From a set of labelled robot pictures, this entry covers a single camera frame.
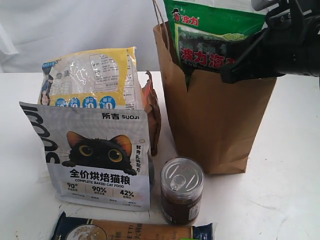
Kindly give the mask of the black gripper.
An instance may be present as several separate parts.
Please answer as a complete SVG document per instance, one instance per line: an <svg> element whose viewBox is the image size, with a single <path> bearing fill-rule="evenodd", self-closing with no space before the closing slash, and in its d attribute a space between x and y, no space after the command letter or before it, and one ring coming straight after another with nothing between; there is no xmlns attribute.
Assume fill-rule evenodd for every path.
<svg viewBox="0 0 320 240"><path fill-rule="evenodd" d="M277 78L285 74L313 74L310 51L313 2L274 0L272 3L278 6L266 14L267 28L243 40L226 43L225 56L234 62L226 60L219 69L224 83ZM266 51L266 59L263 58L263 50Z"/></svg>

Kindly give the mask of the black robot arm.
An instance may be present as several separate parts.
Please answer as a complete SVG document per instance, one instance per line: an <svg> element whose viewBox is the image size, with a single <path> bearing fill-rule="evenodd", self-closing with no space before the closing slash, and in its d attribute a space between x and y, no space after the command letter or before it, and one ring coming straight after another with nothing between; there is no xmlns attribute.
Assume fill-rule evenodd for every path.
<svg viewBox="0 0 320 240"><path fill-rule="evenodd" d="M320 75L320 2L318 0L253 0L254 10L272 7L266 27L229 45L236 58L223 65L224 83L277 78L284 75Z"/></svg>

